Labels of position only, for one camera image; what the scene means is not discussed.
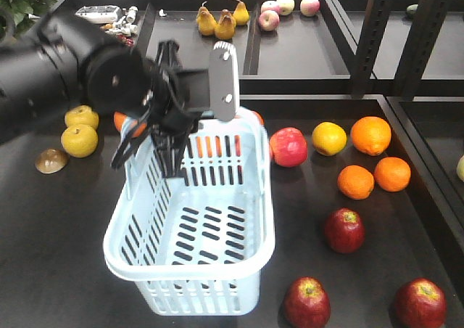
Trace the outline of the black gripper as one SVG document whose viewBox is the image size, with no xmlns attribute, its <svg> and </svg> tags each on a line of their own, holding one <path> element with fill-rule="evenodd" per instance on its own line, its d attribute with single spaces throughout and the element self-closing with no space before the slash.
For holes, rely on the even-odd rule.
<svg viewBox="0 0 464 328">
<path fill-rule="evenodd" d="M 111 168 L 122 168 L 152 134 L 162 174 L 173 178 L 180 174 L 189 135 L 198 131 L 192 123 L 204 112 L 221 121 L 230 121 L 237 113 L 236 48 L 217 41 L 205 69 L 184 69 L 147 59 L 126 46 L 112 46 L 91 59 L 85 98 L 100 113 L 118 111 L 133 118 L 147 114 L 123 121 Z"/>
</svg>

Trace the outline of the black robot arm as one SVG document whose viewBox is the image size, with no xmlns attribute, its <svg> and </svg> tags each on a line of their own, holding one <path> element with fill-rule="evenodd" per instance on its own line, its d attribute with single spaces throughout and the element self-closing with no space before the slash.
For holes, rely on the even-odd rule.
<svg viewBox="0 0 464 328">
<path fill-rule="evenodd" d="M 190 134 L 211 116 L 232 120 L 239 108 L 235 47 L 218 41 L 206 68 L 186 69 L 178 43 L 161 41 L 149 59 L 89 21 L 48 13 L 19 41 L 1 41 L 1 141 L 54 120 L 73 106 L 121 112 L 151 137 L 163 173 L 176 176 Z"/>
</svg>

